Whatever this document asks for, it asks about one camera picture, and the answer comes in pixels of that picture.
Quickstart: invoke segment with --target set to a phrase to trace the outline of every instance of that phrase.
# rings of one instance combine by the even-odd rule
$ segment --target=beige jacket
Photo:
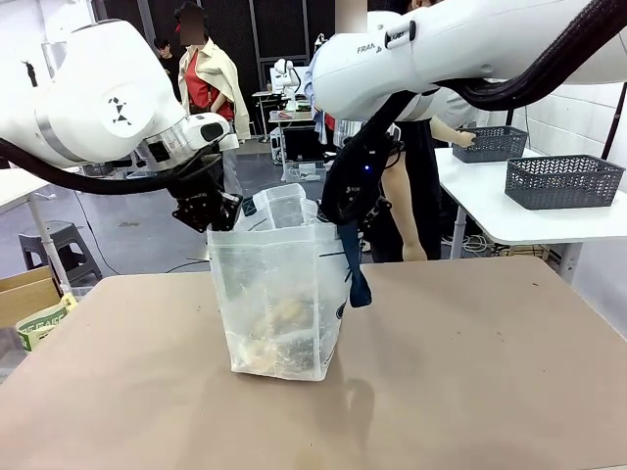
[[[178,87],[183,100],[183,108],[189,113],[189,94],[187,93],[187,83],[185,83],[185,73],[189,68],[189,63],[194,57],[198,46],[190,46],[180,60],[180,70],[178,73]],[[228,101],[233,103],[235,114],[235,133],[239,140],[251,138],[250,118],[244,97],[239,89],[237,67],[229,59],[224,51],[217,47],[211,39],[198,53],[196,62],[196,74],[199,78],[217,88]]]

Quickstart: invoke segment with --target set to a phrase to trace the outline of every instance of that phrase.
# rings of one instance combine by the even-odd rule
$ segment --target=translucent bag
[[[231,370],[287,380],[326,376],[350,290],[337,228],[299,184],[268,189],[209,253]]]

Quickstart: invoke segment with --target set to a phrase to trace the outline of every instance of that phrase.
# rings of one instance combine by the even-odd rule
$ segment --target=gray plastic basket
[[[453,145],[453,155],[465,164],[505,162],[522,157],[527,144],[527,132],[509,125],[477,127],[463,131],[477,135],[472,147],[463,149],[459,145]]]
[[[506,194],[526,209],[611,206],[625,168],[589,155],[512,159]]]

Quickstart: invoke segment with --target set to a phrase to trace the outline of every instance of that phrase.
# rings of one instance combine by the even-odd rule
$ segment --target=brown tabletop
[[[210,274],[104,280],[0,387],[0,468],[627,462],[627,346],[540,261],[364,271],[318,384],[229,371]]]

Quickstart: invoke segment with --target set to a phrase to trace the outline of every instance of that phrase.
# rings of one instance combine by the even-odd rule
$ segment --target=black shirt
[[[163,57],[159,58],[159,62],[161,62],[162,67],[166,70],[168,74],[169,81],[172,82],[172,89],[174,90],[174,96],[178,101],[180,101],[180,90],[178,88],[178,63],[179,59],[172,54],[169,59],[164,59]]]

